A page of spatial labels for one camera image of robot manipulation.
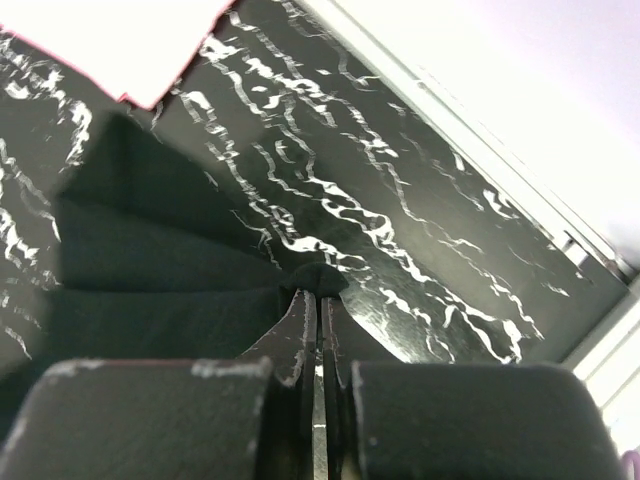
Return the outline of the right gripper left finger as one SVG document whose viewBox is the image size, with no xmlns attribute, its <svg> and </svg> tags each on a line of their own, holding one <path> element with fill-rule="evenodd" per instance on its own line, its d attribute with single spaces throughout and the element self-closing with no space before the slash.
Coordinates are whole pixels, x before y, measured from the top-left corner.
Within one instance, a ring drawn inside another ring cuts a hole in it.
<svg viewBox="0 0 640 480">
<path fill-rule="evenodd" d="M 298 291 L 278 323 L 242 357 L 234 401 L 234 477 L 311 473 L 315 297 Z"/>
</svg>

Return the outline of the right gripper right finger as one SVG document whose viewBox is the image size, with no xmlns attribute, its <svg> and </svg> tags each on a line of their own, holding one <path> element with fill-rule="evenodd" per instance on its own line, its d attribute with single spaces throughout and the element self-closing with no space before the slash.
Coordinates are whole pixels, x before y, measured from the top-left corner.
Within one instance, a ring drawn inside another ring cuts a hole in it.
<svg viewBox="0 0 640 480">
<path fill-rule="evenodd" d="M 355 361 L 397 363 L 399 359 L 356 322 L 338 299 L 321 300 L 320 331 L 328 477 L 358 479 L 351 365 Z"/>
</svg>

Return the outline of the black t shirt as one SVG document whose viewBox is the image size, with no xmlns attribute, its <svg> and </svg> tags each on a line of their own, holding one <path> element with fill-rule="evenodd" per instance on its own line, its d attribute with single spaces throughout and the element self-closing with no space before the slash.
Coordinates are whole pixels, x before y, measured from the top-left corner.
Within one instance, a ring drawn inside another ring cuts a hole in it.
<svg viewBox="0 0 640 480">
<path fill-rule="evenodd" d="M 294 295 L 337 298 L 334 267 L 282 267 L 203 169 L 124 116 L 109 119 L 51 209 L 59 241 L 34 274 L 1 278 L 1 427 L 69 359 L 232 359 Z"/>
</svg>

